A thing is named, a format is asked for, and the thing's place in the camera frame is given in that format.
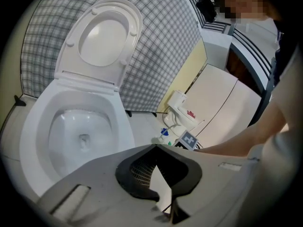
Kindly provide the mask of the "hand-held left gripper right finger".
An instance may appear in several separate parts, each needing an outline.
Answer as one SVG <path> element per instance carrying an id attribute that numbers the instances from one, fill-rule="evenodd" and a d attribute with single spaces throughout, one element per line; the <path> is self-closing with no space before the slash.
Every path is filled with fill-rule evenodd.
<path id="1" fill-rule="evenodd" d="M 170 216 L 159 212 L 154 224 L 238 224 L 243 201 L 245 158 L 203 154 L 154 145 L 153 159 L 171 189 Z"/>

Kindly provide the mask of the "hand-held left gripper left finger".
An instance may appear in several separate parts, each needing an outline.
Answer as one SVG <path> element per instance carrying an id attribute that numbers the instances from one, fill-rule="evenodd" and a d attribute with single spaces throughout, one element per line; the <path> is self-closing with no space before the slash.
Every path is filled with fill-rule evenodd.
<path id="1" fill-rule="evenodd" d="M 38 201 L 53 227 L 168 227 L 159 195 L 131 172 L 153 145 L 91 160 L 67 175 Z"/>

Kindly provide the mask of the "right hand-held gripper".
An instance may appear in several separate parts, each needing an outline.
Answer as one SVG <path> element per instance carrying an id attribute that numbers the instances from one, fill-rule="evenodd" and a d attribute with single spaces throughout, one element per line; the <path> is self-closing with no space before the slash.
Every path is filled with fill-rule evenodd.
<path id="1" fill-rule="evenodd" d="M 184 131 L 182 135 L 175 141 L 174 147 L 194 151 L 197 144 L 198 139 L 190 132 Z"/>

